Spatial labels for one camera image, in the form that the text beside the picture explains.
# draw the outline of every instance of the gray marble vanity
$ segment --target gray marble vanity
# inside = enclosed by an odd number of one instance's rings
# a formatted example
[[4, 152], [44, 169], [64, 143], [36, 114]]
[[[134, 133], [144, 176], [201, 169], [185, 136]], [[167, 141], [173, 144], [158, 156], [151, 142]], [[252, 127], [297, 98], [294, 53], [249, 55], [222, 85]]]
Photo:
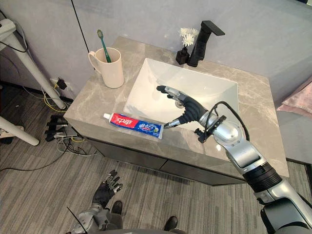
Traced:
[[173, 128], [164, 130], [160, 140], [118, 128], [103, 118], [104, 113], [123, 114], [144, 59], [151, 58], [237, 82], [239, 113], [249, 129], [251, 142], [280, 175], [289, 176], [267, 78], [208, 61], [200, 61], [196, 68], [179, 65], [172, 51], [122, 37], [112, 47], [121, 52], [125, 83], [110, 89], [94, 73], [64, 116], [105, 156], [208, 184], [243, 182], [212, 137], [201, 144], [192, 131]]

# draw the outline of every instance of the faucet handle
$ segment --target faucet handle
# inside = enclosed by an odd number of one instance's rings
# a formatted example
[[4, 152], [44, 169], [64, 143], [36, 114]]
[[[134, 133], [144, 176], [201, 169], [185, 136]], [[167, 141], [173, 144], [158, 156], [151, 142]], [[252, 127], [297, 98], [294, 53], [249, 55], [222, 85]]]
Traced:
[[218, 28], [212, 21], [210, 20], [204, 20], [201, 22], [201, 28], [206, 32], [206, 33], [214, 33], [216, 36], [222, 36], [225, 35], [225, 33]]

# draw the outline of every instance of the marble countertop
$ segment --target marble countertop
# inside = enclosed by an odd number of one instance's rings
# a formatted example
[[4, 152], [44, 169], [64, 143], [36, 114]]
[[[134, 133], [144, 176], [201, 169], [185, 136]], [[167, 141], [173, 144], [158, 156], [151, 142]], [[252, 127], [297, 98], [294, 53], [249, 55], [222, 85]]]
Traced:
[[225, 151], [218, 151], [213, 137], [201, 144], [193, 131], [172, 128], [164, 130], [160, 140], [118, 128], [103, 118], [104, 113], [123, 114], [125, 102], [144, 59], [150, 58], [237, 82], [239, 113], [249, 130], [251, 142], [281, 176], [289, 176], [270, 85], [266, 77], [208, 61], [200, 61], [197, 67], [179, 65], [175, 60], [176, 53], [172, 51], [122, 37], [118, 37], [112, 47], [121, 53], [125, 83], [117, 89], [111, 89], [105, 86], [100, 74], [95, 72], [90, 77], [64, 115], [80, 134], [200, 168], [242, 177], [226, 158]]

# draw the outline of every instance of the toothbrush bristles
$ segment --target toothbrush bristles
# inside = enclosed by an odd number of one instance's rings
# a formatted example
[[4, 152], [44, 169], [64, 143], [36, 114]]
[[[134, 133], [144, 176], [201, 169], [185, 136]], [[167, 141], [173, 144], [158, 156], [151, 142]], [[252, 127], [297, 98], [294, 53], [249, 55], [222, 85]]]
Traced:
[[102, 31], [98, 29], [98, 31], [97, 31], [97, 35], [98, 35], [98, 37], [99, 37], [99, 38], [103, 37], [103, 33], [102, 33]]

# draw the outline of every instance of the ceramic mug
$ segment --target ceramic mug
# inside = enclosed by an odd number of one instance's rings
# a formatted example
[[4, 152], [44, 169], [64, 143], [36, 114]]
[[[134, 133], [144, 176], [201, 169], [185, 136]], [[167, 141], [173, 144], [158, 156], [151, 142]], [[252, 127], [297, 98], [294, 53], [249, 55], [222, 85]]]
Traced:
[[91, 65], [102, 75], [105, 85], [109, 88], [118, 88], [123, 85], [121, 54], [117, 49], [107, 48], [112, 62], [107, 62], [104, 49], [88, 54]]

